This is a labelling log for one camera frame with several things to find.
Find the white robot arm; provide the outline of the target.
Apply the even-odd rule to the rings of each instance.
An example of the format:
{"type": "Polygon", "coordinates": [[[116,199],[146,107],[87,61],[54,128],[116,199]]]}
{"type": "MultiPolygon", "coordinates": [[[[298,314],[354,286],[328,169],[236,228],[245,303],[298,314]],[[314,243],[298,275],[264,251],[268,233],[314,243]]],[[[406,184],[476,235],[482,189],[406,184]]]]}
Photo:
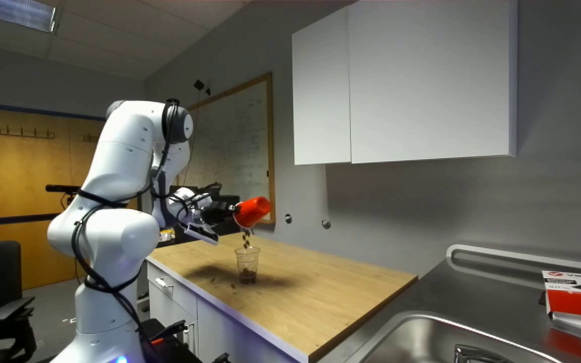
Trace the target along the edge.
{"type": "Polygon", "coordinates": [[[175,100],[115,100],[89,174],[48,224],[51,248],[85,271],[74,292],[74,338],[50,363],[170,363],[179,357],[166,330],[134,313],[137,276],[165,228],[213,242],[213,225],[238,208],[178,187],[189,159],[192,114],[175,100]]]}

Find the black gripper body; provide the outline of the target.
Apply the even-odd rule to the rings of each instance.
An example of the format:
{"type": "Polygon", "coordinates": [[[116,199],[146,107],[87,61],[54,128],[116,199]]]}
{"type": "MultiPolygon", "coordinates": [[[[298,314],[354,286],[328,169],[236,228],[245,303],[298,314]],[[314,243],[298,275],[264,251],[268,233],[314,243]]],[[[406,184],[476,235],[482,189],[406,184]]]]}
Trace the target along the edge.
{"type": "Polygon", "coordinates": [[[204,196],[198,201],[198,209],[201,215],[201,221],[215,233],[231,233],[238,229],[234,221],[236,213],[236,196],[204,196]]]}

